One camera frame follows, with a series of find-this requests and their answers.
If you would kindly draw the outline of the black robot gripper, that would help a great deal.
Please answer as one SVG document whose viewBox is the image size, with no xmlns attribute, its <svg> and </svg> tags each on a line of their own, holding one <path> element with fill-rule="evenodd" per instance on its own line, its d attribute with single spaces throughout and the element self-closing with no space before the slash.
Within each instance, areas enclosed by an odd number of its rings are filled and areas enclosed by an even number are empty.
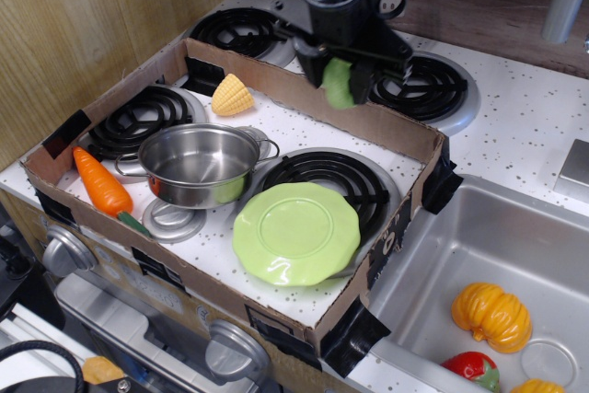
<svg viewBox="0 0 589 393">
<path fill-rule="evenodd" d="M 349 86 L 355 105 L 368 100 L 377 73 L 398 80 L 410 75 L 412 48 L 364 0 L 276 0 L 275 15 L 294 33 L 296 58 L 314 87 L 323 84 L 332 58 L 352 64 Z"/>
</svg>

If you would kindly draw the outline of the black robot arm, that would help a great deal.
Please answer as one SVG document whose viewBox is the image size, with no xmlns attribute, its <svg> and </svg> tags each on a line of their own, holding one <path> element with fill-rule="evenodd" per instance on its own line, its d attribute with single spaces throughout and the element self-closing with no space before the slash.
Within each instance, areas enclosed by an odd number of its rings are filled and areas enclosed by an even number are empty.
<svg viewBox="0 0 589 393">
<path fill-rule="evenodd" d="M 377 81 L 405 82 L 413 51 L 388 21 L 407 0 L 275 0 L 307 80 L 339 110 L 364 104 Z"/>
</svg>

